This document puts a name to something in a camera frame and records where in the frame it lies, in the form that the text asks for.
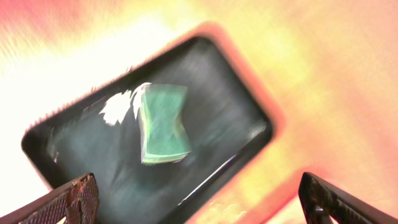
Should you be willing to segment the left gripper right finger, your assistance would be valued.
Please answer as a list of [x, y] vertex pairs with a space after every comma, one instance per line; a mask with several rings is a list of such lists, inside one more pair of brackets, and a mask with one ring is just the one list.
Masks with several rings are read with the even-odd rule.
[[397, 219], [341, 190], [321, 177], [304, 172], [298, 197], [308, 224], [397, 224]]

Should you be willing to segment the green scrubbing sponge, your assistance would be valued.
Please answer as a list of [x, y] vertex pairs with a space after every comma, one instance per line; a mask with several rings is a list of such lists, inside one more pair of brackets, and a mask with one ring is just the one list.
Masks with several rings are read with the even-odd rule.
[[187, 87], [143, 83], [134, 92], [134, 116], [141, 132], [141, 163], [179, 162], [190, 152], [181, 112]]

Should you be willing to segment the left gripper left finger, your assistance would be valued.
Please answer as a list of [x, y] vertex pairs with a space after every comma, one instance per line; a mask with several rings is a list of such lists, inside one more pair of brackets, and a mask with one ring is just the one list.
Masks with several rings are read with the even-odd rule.
[[99, 205], [95, 176], [88, 173], [1, 217], [1, 223], [94, 224]]

